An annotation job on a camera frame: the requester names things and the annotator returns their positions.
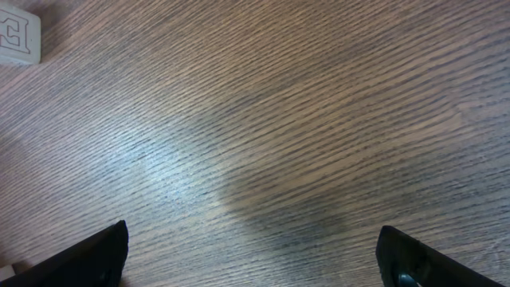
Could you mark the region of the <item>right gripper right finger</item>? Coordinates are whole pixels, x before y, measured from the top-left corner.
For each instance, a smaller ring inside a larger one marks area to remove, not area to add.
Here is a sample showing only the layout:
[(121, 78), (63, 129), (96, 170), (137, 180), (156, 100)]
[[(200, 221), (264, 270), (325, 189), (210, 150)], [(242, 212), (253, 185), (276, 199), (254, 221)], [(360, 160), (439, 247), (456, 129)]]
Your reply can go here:
[(383, 226), (376, 258), (385, 287), (504, 287), (393, 226)]

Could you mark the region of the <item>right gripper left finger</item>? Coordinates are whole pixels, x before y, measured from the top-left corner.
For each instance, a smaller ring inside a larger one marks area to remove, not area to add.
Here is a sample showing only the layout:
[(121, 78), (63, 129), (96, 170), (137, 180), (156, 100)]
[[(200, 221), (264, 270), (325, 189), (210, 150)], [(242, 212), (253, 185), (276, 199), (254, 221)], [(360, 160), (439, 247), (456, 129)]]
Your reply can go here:
[(124, 220), (1, 281), (1, 287), (118, 287), (128, 256)]

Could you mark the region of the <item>wooden block red edge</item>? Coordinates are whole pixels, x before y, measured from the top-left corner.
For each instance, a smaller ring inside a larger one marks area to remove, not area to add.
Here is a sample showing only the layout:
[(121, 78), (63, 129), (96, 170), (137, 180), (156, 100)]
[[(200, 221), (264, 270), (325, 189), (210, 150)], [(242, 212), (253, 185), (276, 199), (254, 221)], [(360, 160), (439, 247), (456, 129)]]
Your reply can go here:
[(41, 19), (1, 3), (1, 64), (36, 65), (41, 61)]

